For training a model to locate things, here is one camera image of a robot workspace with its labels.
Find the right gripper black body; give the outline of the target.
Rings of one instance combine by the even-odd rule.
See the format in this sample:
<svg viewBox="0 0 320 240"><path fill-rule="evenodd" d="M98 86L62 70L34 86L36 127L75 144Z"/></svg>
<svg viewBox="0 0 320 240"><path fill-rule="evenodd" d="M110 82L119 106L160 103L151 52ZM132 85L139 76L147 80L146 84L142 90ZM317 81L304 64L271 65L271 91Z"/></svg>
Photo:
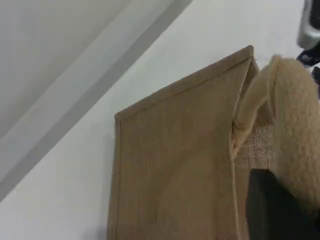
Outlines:
<svg viewBox="0 0 320 240"><path fill-rule="evenodd" d="M304 67L313 67L320 62L320 47L315 46L312 49L303 50L296 58Z"/></svg>

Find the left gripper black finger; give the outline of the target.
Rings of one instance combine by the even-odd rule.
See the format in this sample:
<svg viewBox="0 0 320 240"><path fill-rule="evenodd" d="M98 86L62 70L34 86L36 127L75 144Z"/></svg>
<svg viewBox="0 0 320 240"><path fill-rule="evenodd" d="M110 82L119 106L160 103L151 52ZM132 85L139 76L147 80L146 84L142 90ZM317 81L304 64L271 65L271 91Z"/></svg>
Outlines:
<svg viewBox="0 0 320 240"><path fill-rule="evenodd" d="M318 240L320 218L303 212L298 200L268 169L249 173L246 221L250 240Z"/></svg>

